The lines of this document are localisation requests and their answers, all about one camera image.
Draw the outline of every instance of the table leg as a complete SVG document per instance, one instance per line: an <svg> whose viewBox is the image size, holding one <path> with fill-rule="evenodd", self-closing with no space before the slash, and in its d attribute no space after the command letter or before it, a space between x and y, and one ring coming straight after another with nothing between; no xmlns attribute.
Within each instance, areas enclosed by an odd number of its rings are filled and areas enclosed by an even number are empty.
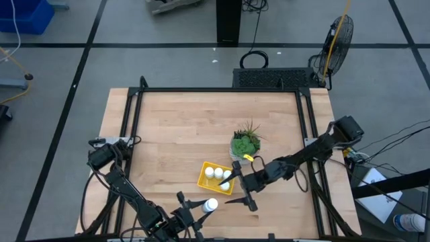
<svg viewBox="0 0 430 242"><path fill-rule="evenodd" d="M241 30L242 0L216 0L216 41L237 44Z"/></svg>

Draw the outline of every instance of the electric fan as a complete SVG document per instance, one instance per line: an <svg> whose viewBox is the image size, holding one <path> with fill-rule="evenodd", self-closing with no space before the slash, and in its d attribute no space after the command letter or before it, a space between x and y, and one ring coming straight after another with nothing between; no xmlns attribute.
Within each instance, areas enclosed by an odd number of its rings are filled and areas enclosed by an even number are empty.
<svg viewBox="0 0 430 242"><path fill-rule="evenodd" d="M315 71L315 73L313 74L313 78L318 81L318 85L320 85L321 87L325 87L325 78L329 78L329 91L332 88L331 77L336 74L339 68L341 68L342 63L345 60L345 57L348 53L349 45L351 44L352 33L354 30L354 23L348 15L345 15L342 24L341 19L342 17L338 17L330 26L329 33L327 34L321 52L319 54L311 56L308 60L308 67L311 66L312 60L314 59L314 68L318 69L318 71ZM330 47L333 42L334 44L331 50L331 56L329 56ZM315 64L318 59L320 60L319 65L316 66Z"/></svg>

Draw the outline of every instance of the fan cage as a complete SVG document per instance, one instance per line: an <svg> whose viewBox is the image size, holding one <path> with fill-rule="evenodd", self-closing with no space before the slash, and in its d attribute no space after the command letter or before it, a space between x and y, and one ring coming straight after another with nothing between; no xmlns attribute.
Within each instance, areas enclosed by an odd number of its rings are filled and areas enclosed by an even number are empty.
<svg viewBox="0 0 430 242"><path fill-rule="evenodd" d="M329 30L329 33L327 34L327 37L324 43L324 48L322 49L320 54L320 64L318 68L318 73L320 75L324 75L324 68L327 62L327 57L329 55L329 47L331 45L331 41L330 41L331 31L333 28L337 30L340 21L341 21L341 17L338 17L333 22L333 25L332 25L333 27ZM339 30L337 39L335 40L335 44L333 45L333 49L331 52L331 57L330 57L329 67L328 67L328 70L331 75L334 75L341 68L342 63L345 60L345 57L349 50L349 45L351 44L353 29L354 29L353 20L348 15L345 15L341 29Z"/></svg>

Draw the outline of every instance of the potted plant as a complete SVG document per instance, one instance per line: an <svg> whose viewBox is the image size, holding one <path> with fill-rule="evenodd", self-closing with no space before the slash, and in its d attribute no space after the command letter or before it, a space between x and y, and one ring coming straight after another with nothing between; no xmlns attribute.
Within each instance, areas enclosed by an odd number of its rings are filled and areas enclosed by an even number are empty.
<svg viewBox="0 0 430 242"><path fill-rule="evenodd" d="M230 157L233 161L239 161L240 164L249 164L249 160L244 158L245 155L254 156L260 150L260 138L261 136L255 131L260 127L258 125L253 128L253 121L251 123L247 121L243 126L243 130L240 129L234 132L233 138L230 142Z"/></svg>

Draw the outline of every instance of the green plant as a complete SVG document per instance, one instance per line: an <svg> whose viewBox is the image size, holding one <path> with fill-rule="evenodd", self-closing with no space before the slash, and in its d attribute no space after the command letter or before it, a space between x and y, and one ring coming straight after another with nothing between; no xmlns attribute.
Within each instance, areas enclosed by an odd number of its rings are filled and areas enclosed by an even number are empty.
<svg viewBox="0 0 430 242"><path fill-rule="evenodd" d="M243 155L254 155L260 149L260 140L262 138L255 131L260 127L253 128L253 120L242 125L242 130L234 132L232 141L233 154L243 157Z"/></svg>
<svg viewBox="0 0 430 242"><path fill-rule="evenodd" d="M257 152L253 143L247 136L242 138L234 138L232 144L233 153L239 157L244 155L253 155Z"/></svg>

